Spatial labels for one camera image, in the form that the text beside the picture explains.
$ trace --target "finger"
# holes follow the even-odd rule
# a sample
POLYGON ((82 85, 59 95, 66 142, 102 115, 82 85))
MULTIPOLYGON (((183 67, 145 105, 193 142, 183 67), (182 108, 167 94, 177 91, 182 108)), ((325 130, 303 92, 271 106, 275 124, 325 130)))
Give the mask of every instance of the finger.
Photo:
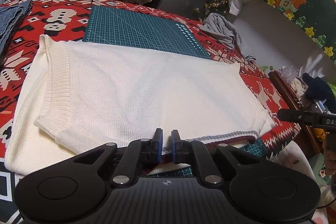
POLYGON ((324 165, 329 168, 329 169, 333 169, 336 170, 336 161, 334 160, 324 160, 324 165))
POLYGON ((326 168, 326 169, 325 169, 325 174, 326 174, 327 176, 332 176, 332 175, 334 175, 335 173, 336 173, 336 170, 329 169, 329 168, 326 168))
POLYGON ((336 160, 336 153, 330 149, 326 149, 323 152, 324 158, 327 160, 336 160))

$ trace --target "white knit sweater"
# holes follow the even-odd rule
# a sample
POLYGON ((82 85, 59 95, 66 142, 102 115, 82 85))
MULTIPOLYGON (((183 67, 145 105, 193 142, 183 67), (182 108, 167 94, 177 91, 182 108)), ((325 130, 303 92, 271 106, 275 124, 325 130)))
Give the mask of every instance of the white knit sweater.
POLYGON ((239 64, 41 35, 5 165, 25 175, 106 142, 150 139, 158 127, 169 147, 173 129, 206 143, 258 138, 273 126, 239 64))

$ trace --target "human hand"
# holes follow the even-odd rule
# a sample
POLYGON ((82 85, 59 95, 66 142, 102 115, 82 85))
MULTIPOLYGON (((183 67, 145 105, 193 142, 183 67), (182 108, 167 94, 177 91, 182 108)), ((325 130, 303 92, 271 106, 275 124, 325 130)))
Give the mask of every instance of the human hand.
POLYGON ((328 149, 327 142, 323 144, 324 165, 326 166, 325 174, 327 176, 334 175, 336 173, 336 153, 328 149))

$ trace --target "gray cloth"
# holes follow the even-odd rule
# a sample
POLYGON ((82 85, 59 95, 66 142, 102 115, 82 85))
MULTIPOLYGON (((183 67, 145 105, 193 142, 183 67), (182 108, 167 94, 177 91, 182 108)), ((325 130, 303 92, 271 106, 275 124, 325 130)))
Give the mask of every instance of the gray cloth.
POLYGON ((204 25, 200 26, 200 29, 211 34, 219 43, 229 49, 233 50, 236 45, 245 60, 249 62, 256 60, 235 26, 222 15, 211 13, 204 21, 204 25))
POLYGON ((31 9, 30 0, 10 7, 0 7, 0 53, 31 9))

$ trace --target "white wall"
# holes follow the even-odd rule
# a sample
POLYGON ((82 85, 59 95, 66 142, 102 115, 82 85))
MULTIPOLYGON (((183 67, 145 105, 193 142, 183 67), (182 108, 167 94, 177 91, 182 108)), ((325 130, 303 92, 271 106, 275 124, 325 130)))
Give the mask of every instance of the white wall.
MULTIPOLYGON (((283 14, 261 0, 244 4, 237 17, 230 14, 227 19, 234 23, 248 43, 259 66, 279 69, 293 65, 299 69, 306 64, 309 56, 315 58, 321 52, 294 22, 290 22, 283 14)), ((325 75, 323 79, 336 84, 336 66, 323 55, 316 68, 322 65, 325 75)))

